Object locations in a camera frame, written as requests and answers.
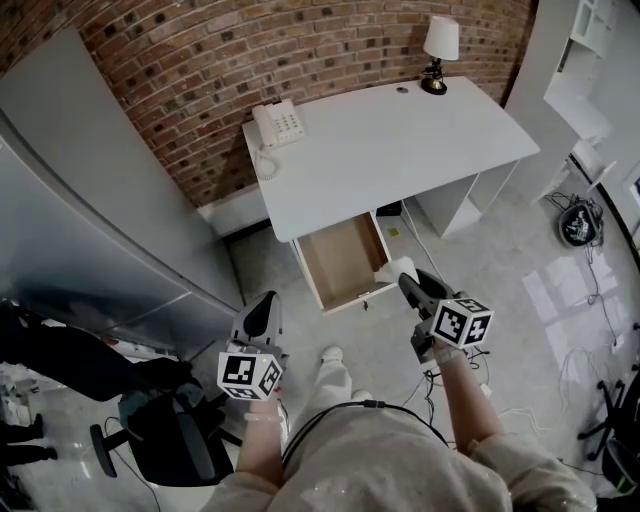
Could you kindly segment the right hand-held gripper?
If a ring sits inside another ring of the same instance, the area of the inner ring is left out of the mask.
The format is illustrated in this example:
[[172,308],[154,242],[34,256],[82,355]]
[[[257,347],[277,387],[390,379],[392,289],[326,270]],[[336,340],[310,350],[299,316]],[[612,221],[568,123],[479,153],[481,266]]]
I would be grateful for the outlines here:
[[398,286],[420,317],[411,345],[421,364],[433,358],[436,342],[453,349],[470,349],[486,340],[494,317],[492,309],[464,292],[455,292],[425,271],[417,269],[416,275],[401,273]]

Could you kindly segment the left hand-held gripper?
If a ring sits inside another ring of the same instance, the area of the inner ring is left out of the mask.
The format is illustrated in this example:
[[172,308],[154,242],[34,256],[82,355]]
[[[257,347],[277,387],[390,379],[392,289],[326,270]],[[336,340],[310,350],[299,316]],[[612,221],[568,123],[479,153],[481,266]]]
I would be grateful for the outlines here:
[[281,299],[275,291],[268,291],[234,319],[225,348],[218,354],[218,387],[236,400],[267,401],[289,358],[277,344],[281,335]]

